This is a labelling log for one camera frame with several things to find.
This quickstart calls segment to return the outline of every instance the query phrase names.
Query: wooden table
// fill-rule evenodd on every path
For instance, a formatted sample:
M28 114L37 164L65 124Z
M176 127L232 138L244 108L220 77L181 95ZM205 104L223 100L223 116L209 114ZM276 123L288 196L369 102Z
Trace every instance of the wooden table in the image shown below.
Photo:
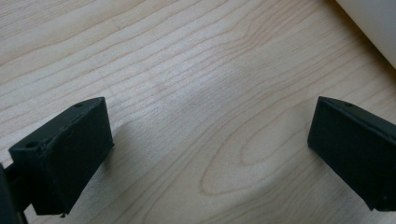
M66 218L394 223L306 139L320 95L396 122L396 71L334 1L0 2L0 162L105 96L115 148Z

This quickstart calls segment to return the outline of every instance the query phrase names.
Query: wood grain pattern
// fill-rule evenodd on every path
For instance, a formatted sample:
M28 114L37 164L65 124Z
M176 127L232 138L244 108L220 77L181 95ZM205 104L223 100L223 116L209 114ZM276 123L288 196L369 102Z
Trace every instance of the wood grain pattern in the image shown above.
M396 122L396 71L334 1L0 2L0 162L105 96L115 148L31 223L393 223L307 147L318 96Z

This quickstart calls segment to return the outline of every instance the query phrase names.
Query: white cylindrical object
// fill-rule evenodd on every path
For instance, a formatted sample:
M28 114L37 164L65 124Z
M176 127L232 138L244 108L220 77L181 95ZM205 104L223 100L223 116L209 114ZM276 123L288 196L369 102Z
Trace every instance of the white cylindrical object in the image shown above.
M396 0L337 0L396 68Z

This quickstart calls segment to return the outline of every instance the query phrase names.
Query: table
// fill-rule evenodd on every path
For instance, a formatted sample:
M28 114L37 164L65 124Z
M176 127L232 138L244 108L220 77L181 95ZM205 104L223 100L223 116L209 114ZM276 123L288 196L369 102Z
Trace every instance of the table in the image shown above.
M396 122L396 71L335 1L0 2L0 162L105 96L116 146L30 223L393 223L306 139L320 95Z

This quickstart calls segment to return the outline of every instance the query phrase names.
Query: light wood tabletop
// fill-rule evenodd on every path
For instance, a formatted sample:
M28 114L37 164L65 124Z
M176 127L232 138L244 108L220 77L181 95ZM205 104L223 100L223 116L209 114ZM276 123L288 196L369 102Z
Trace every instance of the light wood tabletop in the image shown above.
M115 147L30 223L394 223L307 147L320 95L396 123L396 71L335 1L2 0L0 162L105 96Z

